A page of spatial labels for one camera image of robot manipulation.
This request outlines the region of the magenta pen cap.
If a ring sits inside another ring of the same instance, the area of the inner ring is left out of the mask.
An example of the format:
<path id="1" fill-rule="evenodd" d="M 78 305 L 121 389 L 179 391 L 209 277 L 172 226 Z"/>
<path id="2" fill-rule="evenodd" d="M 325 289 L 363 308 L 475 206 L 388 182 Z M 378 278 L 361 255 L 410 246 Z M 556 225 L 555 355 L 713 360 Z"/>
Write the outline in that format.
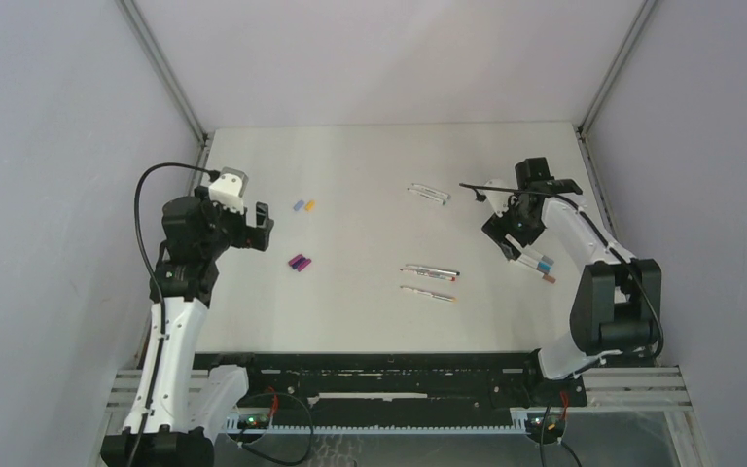
<path id="1" fill-rule="evenodd" d="M 307 266 L 311 264 L 311 259 L 305 259 L 297 266 L 297 271 L 303 271 Z"/>
<path id="2" fill-rule="evenodd" d="M 290 266 L 291 268 L 295 269 L 295 268 L 297 267 L 297 264 L 298 264 L 298 263 L 300 263 L 300 262 L 301 262 L 301 261 L 302 261 L 303 259 L 304 259 L 304 256 L 303 256 L 302 254 L 299 254 L 299 255 L 297 255 L 296 257 L 292 258 L 292 259 L 291 259 L 291 260 L 290 260 L 290 261 L 288 262 L 288 265 L 289 265 L 289 266 Z"/>

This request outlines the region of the white green marker pen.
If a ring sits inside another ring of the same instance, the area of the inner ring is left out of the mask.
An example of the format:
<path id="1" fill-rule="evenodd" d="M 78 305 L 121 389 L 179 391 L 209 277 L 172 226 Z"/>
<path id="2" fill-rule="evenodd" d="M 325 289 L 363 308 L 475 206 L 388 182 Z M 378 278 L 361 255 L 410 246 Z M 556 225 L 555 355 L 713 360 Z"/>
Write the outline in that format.
<path id="1" fill-rule="evenodd" d="M 422 197 L 422 198 L 426 198 L 426 199 L 429 199 L 429 200 L 431 200 L 431 201 L 433 201 L 434 203 L 437 203 L 437 204 L 439 204 L 439 205 L 446 205 L 446 204 L 447 204 L 447 200 L 446 200 L 446 199 L 444 199 L 444 198 L 439 198 L 439 197 L 437 197 L 437 196 L 435 196 L 435 195 L 432 195 L 432 194 L 430 194 L 430 193 L 427 193 L 427 192 L 424 192 L 424 191 L 421 191 L 421 190 L 417 190 L 417 189 L 415 189 L 415 188 L 407 188 L 407 191 L 408 191 L 409 193 L 412 193 L 412 194 L 414 194 L 414 195 L 420 196 L 420 197 Z"/>

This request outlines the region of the white red marker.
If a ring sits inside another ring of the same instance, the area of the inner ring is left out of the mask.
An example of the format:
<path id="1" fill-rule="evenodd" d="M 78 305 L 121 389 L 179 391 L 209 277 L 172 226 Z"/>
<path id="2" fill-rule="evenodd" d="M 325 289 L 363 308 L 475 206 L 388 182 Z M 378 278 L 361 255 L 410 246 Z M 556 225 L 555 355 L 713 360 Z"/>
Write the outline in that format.
<path id="1" fill-rule="evenodd" d="M 448 281 L 448 282 L 454 282 L 457 279 L 456 275 L 450 275 L 450 274 L 445 274 L 445 273 L 440 273 L 440 272 L 425 270 L 425 269 L 401 268 L 400 272 L 413 274 L 413 275 L 426 277 L 426 278 L 431 278 L 431 279 Z"/>

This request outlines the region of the white yellow marker pen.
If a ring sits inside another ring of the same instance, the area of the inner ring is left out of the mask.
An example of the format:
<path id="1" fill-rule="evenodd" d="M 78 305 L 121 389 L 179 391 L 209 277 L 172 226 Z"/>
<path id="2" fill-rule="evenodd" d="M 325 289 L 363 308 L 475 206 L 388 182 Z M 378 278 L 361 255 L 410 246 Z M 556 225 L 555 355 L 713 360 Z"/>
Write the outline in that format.
<path id="1" fill-rule="evenodd" d="M 420 295 L 420 296 L 423 296 L 423 297 L 428 297 L 428 298 L 431 298 L 431 299 L 434 299 L 434 300 L 444 301 L 444 302 L 447 302 L 447 303 L 456 303 L 457 302 L 457 298 L 455 298 L 453 296 L 450 296 L 450 295 L 438 293 L 438 292 L 428 291 L 428 290 L 424 290 L 424 289 L 420 289 L 420 288 L 415 288 L 415 287 L 410 287 L 410 286 L 406 286 L 406 285 L 401 285 L 400 289 L 403 290 L 403 291 L 409 292 L 409 293 L 413 293 L 415 295 Z"/>

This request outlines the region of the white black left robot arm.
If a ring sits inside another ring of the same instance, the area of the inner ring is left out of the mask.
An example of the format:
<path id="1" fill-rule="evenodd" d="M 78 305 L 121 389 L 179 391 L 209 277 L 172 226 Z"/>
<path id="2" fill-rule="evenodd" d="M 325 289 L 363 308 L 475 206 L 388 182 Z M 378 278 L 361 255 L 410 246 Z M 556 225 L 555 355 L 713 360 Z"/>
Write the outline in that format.
<path id="1" fill-rule="evenodd" d="M 153 331 L 142 376 L 120 433 L 104 437 L 100 458 L 108 466 L 210 466 L 214 444 L 231 406 L 258 403 L 264 378 L 238 365 L 212 370 L 190 396 L 196 344 L 219 272 L 230 248 L 266 251 L 274 222 L 269 207 L 245 210 L 206 197 L 185 196 L 162 209 L 165 239 L 151 267 Z"/>

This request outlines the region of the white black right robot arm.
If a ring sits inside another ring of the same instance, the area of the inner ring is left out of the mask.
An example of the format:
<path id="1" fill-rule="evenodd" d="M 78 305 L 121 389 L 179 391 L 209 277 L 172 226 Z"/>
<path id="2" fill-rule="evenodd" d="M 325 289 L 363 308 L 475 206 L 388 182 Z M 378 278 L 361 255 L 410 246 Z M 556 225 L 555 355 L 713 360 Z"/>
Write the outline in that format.
<path id="1" fill-rule="evenodd" d="M 555 178 L 546 159 L 517 163 L 515 175 L 513 188 L 492 179 L 473 189 L 476 201 L 488 202 L 492 210 L 482 232 L 506 260 L 544 277 L 551 275 L 553 262 L 533 245 L 549 232 L 580 274 L 568 331 L 534 351 L 536 370 L 522 381 L 527 399 L 546 405 L 560 394 L 562 379 L 609 355 L 662 352 L 661 268 L 653 259 L 637 258 L 592 221 L 580 185 Z"/>

